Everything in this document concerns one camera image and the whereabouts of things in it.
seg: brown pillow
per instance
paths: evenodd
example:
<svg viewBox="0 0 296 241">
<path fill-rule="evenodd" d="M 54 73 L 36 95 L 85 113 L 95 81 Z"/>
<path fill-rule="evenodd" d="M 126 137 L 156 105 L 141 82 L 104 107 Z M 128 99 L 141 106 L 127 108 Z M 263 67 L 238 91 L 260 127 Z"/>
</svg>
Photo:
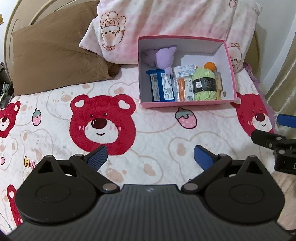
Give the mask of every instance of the brown pillow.
<svg viewBox="0 0 296 241">
<path fill-rule="evenodd" d="M 107 80 L 118 73 L 118 64 L 78 46 L 97 16 L 98 3 L 85 2 L 56 11 L 13 33 L 15 95 Z"/>
</svg>

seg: blue package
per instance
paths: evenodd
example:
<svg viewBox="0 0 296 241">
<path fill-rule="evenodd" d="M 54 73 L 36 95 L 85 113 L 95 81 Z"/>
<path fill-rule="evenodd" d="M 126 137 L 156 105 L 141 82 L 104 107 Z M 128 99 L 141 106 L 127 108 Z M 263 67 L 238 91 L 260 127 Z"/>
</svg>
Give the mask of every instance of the blue package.
<svg viewBox="0 0 296 241">
<path fill-rule="evenodd" d="M 170 75 L 162 69 L 147 70 L 146 74 L 150 76 L 152 102 L 176 101 Z"/>
</svg>

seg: black yarn label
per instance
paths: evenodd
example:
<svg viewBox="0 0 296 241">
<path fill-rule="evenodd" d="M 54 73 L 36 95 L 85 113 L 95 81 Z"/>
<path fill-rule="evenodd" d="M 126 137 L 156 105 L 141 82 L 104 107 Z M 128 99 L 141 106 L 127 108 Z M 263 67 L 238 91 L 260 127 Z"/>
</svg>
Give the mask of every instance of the black yarn label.
<svg viewBox="0 0 296 241">
<path fill-rule="evenodd" d="M 213 78 L 200 78 L 193 81 L 193 93 L 201 91 L 217 91 L 216 80 Z"/>
</svg>

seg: green yarn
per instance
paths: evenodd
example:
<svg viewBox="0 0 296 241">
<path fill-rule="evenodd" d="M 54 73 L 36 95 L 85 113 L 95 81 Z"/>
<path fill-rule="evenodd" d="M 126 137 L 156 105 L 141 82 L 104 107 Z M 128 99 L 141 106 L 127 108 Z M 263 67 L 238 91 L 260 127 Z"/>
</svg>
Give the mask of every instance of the green yarn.
<svg viewBox="0 0 296 241">
<path fill-rule="evenodd" d="M 197 68 L 195 73 L 192 76 L 193 80 L 201 79 L 201 78 L 212 78 L 216 80 L 214 72 L 205 68 Z M 204 100 L 216 100 L 217 99 L 217 91 L 201 91 L 194 94 L 195 101 L 204 101 Z"/>
</svg>

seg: pink box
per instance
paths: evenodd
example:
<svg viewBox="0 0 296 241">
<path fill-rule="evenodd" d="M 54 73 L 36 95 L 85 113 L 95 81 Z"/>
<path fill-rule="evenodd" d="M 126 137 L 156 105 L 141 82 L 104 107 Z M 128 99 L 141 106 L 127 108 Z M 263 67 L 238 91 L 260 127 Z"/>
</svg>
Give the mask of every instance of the pink box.
<svg viewBox="0 0 296 241">
<path fill-rule="evenodd" d="M 157 67 L 151 68 L 141 60 L 141 56 L 149 49 L 161 49 L 173 45 L 177 46 L 173 67 L 189 64 L 203 67 L 206 62 L 215 63 L 217 71 L 221 73 L 222 77 L 221 100 L 152 102 L 150 78 L 146 71 L 157 69 Z M 226 42 L 223 40 L 192 36 L 140 36 L 138 40 L 138 67 L 140 103 L 144 108 L 225 104 L 237 99 L 231 59 Z"/>
</svg>

